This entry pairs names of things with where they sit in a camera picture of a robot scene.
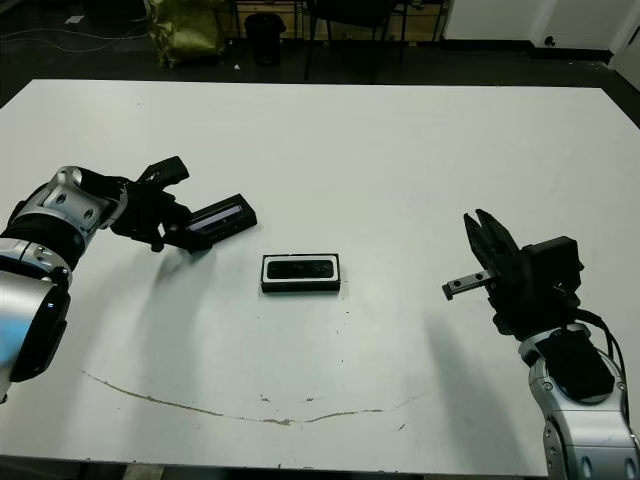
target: black trash can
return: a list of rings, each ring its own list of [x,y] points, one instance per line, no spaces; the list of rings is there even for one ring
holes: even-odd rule
[[[257,65],[280,63],[280,34],[287,28],[275,13],[254,13],[244,21]]]

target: stain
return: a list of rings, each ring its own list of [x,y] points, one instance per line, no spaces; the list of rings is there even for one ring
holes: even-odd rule
[[[106,380],[102,380],[101,378],[98,377],[94,377],[93,375],[91,375],[89,372],[82,370],[82,373],[84,373],[87,377],[91,378],[92,380],[95,380],[98,383],[101,383],[102,385],[104,385],[105,387],[108,387],[112,390],[115,390],[116,392],[120,392],[124,395],[127,395],[131,398],[136,398],[139,400],[144,400],[146,402],[150,402],[150,403],[155,403],[158,405],[166,405],[168,407],[175,407],[175,408],[180,408],[182,410],[187,410],[189,412],[193,412],[193,413],[202,413],[204,415],[210,415],[212,417],[221,417],[221,418],[227,418],[229,420],[242,420],[245,422],[257,422],[257,423],[273,423],[275,425],[281,425],[281,426],[285,426],[288,427],[292,424],[302,424],[302,423],[316,423],[316,422],[320,422],[322,420],[327,420],[329,418],[335,418],[335,417],[345,417],[345,416],[350,416],[350,415],[360,415],[363,413],[385,413],[385,412],[393,412],[395,410],[398,410],[399,408],[405,406],[406,404],[413,402],[423,396],[425,396],[427,394],[427,392],[422,392],[419,393],[418,395],[414,395],[413,397],[409,397],[407,400],[405,400],[402,403],[399,403],[398,405],[383,410],[380,408],[367,408],[367,409],[363,409],[363,410],[348,410],[345,412],[335,412],[335,413],[329,413],[326,415],[322,415],[320,417],[315,417],[315,418],[311,418],[308,420],[299,420],[299,419],[291,419],[291,418],[285,418],[282,420],[278,420],[276,418],[252,418],[252,417],[243,417],[243,416],[238,416],[238,415],[226,415],[224,413],[220,413],[220,412],[215,412],[213,410],[206,410],[204,408],[197,408],[197,407],[190,407],[188,405],[183,405],[181,403],[176,403],[176,402],[170,402],[168,400],[161,400],[159,398],[155,398],[152,397],[151,395],[140,395],[139,393],[135,393],[135,392],[130,392],[129,390],[125,390],[124,388],[118,387],[112,383],[107,382]]]
[[[260,421],[264,423],[275,423],[276,425],[282,425],[284,427],[288,427],[292,423],[299,423],[299,420],[289,420],[288,418],[285,418],[284,420],[277,420],[275,418],[264,418]]]

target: chair leg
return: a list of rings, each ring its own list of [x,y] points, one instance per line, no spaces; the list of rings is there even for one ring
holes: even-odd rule
[[[293,0],[293,39],[298,39],[298,0]]]
[[[387,30],[389,29],[389,19],[391,15],[387,17],[382,27],[382,35],[380,36],[380,41],[378,42],[378,58],[376,59],[375,68],[373,70],[373,76],[371,77],[371,84],[374,84],[376,81],[376,77],[378,76],[378,70],[380,68],[380,60],[382,59],[382,47],[384,46],[384,38],[387,36]]]
[[[316,40],[316,25],[318,23],[318,19],[316,17],[314,17],[313,15],[311,16],[311,37],[310,37],[310,42],[309,42],[309,53],[307,54],[307,65],[304,69],[304,79],[305,80],[309,80],[309,71],[311,70],[311,57],[313,55],[313,45],[315,43]]]
[[[440,10],[438,10],[438,18],[436,19],[436,28],[433,29],[433,38],[431,39],[432,42],[436,41],[436,35],[438,35],[438,26],[440,25],[440,18],[442,17],[443,8],[444,8],[444,0],[440,4]]]
[[[402,32],[400,33],[400,64],[404,60],[404,39],[407,33],[407,15],[409,10],[409,0],[404,1],[404,8],[402,9]]]
[[[238,33],[238,38],[242,38],[242,30],[240,30],[240,11],[238,10],[238,2],[236,0],[233,1],[233,14],[236,17],[236,32]]]

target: yellow bag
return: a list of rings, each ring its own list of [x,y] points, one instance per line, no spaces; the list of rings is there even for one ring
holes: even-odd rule
[[[149,35],[160,66],[215,57],[224,50],[216,8],[222,0],[146,0]]]

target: white wall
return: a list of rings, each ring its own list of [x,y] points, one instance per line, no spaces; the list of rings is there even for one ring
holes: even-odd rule
[[[447,40],[529,40],[546,0],[454,0]]]
[[[624,50],[629,40],[631,40],[631,36],[635,32],[638,24],[640,24],[640,0],[636,0],[635,3],[631,5],[629,13],[627,13],[625,20],[622,22],[622,26],[611,42],[609,50],[613,53]]]
[[[530,40],[556,48],[615,49],[640,0],[454,0],[447,40]]]
[[[532,38],[542,46],[551,35],[556,48],[608,50],[636,0],[557,0],[548,23]]]

